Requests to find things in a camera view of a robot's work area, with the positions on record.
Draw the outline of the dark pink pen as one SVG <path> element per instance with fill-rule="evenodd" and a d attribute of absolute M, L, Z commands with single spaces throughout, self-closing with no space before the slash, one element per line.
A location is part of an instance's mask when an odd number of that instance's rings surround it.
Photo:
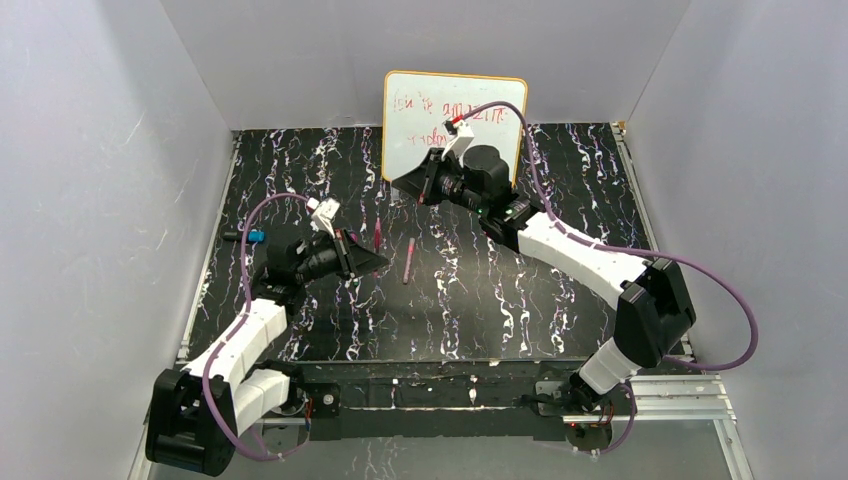
<path fill-rule="evenodd" d="M 382 229 L 381 229 L 381 219 L 377 218 L 374 223 L 374 250 L 375 252 L 379 252 L 382 245 Z"/>

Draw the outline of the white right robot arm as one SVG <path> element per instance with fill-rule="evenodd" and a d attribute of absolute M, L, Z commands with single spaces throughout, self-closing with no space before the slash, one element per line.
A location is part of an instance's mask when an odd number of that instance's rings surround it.
<path fill-rule="evenodd" d="M 539 201 L 513 189 L 506 162 L 492 146 L 474 146 L 462 159 L 432 148 L 391 185 L 421 205 L 448 201 L 476 213 L 490 240 L 566 273 L 614 308 L 611 339 L 569 379 L 566 396 L 583 408 L 656 367 L 695 323 L 677 262 L 609 252 L 581 232 L 557 227 Z"/>

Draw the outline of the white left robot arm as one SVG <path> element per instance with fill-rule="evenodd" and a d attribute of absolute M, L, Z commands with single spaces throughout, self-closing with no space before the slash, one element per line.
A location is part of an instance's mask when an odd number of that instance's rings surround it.
<path fill-rule="evenodd" d="M 236 319 L 197 358 L 156 378 L 146 458 L 208 476 L 223 473 L 246 430 L 299 399 L 300 368 L 259 358 L 301 311 L 307 286 L 328 276 L 356 280 L 387 263 L 345 229 L 268 245 Z"/>

